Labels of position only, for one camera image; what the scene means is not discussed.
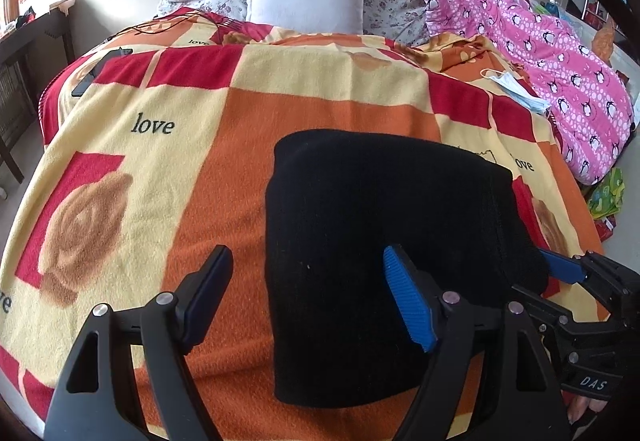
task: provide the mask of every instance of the patterned blanket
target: patterned blanket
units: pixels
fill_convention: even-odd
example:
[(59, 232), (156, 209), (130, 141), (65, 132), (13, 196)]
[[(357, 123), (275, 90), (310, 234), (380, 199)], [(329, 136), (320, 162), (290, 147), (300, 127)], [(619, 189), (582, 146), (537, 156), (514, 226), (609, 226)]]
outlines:
[[(84, 94), (72, 91), (106, 55)], [(484, 37), (443, 34), (420, 48), (377, 36), (300, 35), (186, 8), (126, 30), (66, 68), (44, 92), (46, 151), (20, 206), (0, 272), (0, 368), (41, 418), (91, 308), (144, 305), (198, 269), (216, 244), (235, 274), (188, 364), (226, 439), (393, 436), (412, 392), (344, 410), (273, 396), (264, 283), (264, 191), (273, 147), (308, 128), (440, 141), (513, 172), (534, 242), (565, 255), (600, 250), (552, 127), (481, 77), (510, 65)], [(578, 320), (604, 318), (579, 287), (546, 295)], [(474, 359), (452, 432), (466, 428)], [(152, 405), (134, 352), (146, 418)]]

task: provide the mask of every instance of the wooden table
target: wooden table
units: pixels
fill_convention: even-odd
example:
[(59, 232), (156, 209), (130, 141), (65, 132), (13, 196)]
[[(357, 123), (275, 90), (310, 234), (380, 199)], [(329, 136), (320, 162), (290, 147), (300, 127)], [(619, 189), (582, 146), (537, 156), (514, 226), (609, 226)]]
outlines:
[[(29, 76), (29, 69), (26, 66), (26, 55), (29, 51), (29, 46), (39, 36), (46, 34), (52, 38), (62, 37), (62, 43), (65, 47), (65, 55), (67, 64), (73, 63), (76, 59), (74, 52), (73, 40), (71, 39), (71, 29), (69, 26), (69, 18), (58, 8), (54, 8), (48, 13), (36, 18), (36, 20), (25, 24), (16, 29), (9, 36), (0, 40), (0, 64), (6, 64), (8, 66), (19, 62), (22, 67), (22, 75), (24, 83), (27, 86), (29, 98), (37, 107), (38, 93), (35, 92), (33, 81)], [(24, 175), (20, 171), (20, 168), (11, 156), (11, 153), (0, 136), (0, 158), (4, 160), (6, 165), (11, 170), (16, 180), (22, 183)]]

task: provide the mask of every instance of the silver screw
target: silver screw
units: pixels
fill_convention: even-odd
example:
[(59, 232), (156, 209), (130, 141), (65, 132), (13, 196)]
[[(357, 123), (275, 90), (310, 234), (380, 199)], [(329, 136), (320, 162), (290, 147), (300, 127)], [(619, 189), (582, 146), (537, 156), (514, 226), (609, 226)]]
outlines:
[(521, 315), (524, 311), (524, 307), (522, 306), (522, 304), (515, 301), (509, 302), (508, 308), (514, 315)]
[(174, 299), (173, 293), (161, 293), (156, 297), (156, 302), (161, 306), (167, 305)]
[(442, 294), (442, 299), (447, 303), (447, 304), (457, 304), (458, 302), (460, 302), (460, 295), (458, 293), (456, 293), (455, 291), (445, 291)]
[(107, 304), (98, 304), (96, 307), (94, 307), (94, 310), (92, 311), (92, 313), (94, 314), (94, 316), (102, 316), (108, 310), (109, 310), (109, 307)]

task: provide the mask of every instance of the face mask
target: face mask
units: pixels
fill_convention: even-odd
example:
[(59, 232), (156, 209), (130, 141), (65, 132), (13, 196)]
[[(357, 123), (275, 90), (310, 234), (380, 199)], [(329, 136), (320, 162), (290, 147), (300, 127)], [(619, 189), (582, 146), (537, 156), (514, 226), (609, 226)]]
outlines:
[(531, 96), (509, 71), (498, 72), (493, 69), (483, 69), (480, 74), (483, 78), (492, 80), (500, 85), (502, 90), (508, 94), (512, 100), (516, 101), (516, 103), (519, 103), (523, 107), (528, 108), (531, 112), (544, 115), (551, 107), (551, 104), (548, 101)]

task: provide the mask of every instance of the black folded cloth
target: black folded cloth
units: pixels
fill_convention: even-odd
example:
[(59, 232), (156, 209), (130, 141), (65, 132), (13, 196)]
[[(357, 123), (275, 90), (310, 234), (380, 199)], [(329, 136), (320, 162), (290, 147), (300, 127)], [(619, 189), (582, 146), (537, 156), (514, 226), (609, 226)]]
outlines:
[(428, 355), (386, 284), (389, 244), (475, 305), (502, 307), (513, 283), (546, 288), (501, 166), (440, 143), (336, 130), (288, 135), (274, 156), (265, 272), (284, 403), (353, 407), (420, 383)]

